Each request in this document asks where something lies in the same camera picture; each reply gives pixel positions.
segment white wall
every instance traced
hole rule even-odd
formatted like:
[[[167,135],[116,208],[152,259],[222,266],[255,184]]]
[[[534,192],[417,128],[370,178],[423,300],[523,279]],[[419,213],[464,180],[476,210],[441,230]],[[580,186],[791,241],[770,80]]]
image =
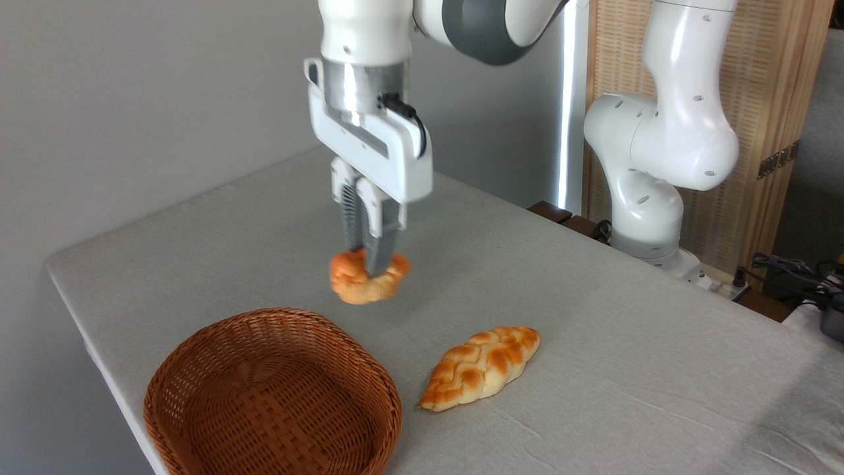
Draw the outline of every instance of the white wall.
[[[316,146],[320,35],[315,0],[0,0],[0,474],[150,473],[44,261]],[[553,202],[559,35],[510,68],[414,47],[437,168]]]

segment bread roll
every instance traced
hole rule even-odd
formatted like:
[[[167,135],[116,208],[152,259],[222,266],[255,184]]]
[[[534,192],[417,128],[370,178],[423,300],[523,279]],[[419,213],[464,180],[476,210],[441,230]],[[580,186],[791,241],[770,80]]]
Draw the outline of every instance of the bread roll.
[[[419,407],[439,412],[492,396],[522,374],[537,348],[539,332],[526,326],[478,333],[443,355]]]
[[[366,273],[364,249],[340,253],[331,259],[331,289],[346,303],[361,305],[392,297],[398,292],[402,278],[410,272],[410,261],[393,254],[392,262],[380,276]]]

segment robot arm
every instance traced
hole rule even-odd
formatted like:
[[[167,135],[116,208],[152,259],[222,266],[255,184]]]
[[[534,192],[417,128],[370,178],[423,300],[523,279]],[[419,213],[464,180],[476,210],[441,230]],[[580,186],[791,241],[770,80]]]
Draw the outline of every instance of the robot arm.
[[[714,188],[738,159],[718,87],[736,3],[656,0],[642,58],[657,99],[605,94],[584,123],[609,182],[613,247],[689,281],[700,262],[679,248],[683,201],[674,186]]]
[[[530,51],[567,0],[416,0],[414,20],[428,37],[500,66]]]
[[[432,145],[408,105],[410,34],[501,65],[523,56],[566,0],[319,0],[322,57],[305,61],[314,132],[338,156],[332,191],[349,250],[390,264],[407,204],[431,191]]]
[[[738,0],[656,0],[643,58],[658,99],[598,98],[585,133],[610,181],[613,246],[676,264],[683,204],[673,185],[706,190],[732,171],[738,141],[718,67]],[[566,0],[319,0],[322,58],[306,61],[311,122],[338,157],[333,197],[350,250],[371,276],[388,266],[407,204],[431,191],[430,136],[408,105],[410,34],[490,65],[523,56]]]

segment gray table surface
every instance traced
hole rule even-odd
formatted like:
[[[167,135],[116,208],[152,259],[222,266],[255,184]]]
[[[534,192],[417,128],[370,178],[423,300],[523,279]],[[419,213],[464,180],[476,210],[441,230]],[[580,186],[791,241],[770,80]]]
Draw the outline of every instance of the gray table surface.
[[[317,149],[62,251],[48,269],[158,473],[149,379],[255,308],[335,322],[403,401],[391,474],[844,472],[844,355],[446,177],[410,206],[395,298],[342,303],[332,155]],[[543,337],[501,393],[414,409],[442,353],[496,325]]]

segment brown woven basket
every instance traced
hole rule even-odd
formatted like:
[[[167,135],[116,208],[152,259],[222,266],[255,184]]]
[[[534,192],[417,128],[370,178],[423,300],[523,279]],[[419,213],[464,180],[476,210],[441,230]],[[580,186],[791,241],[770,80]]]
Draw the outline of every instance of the brown woven basket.
[[[143,401],[172,474],[376,474],[402,408],[387,371],[322,316],[265,308],[222,320],[161,364]]]

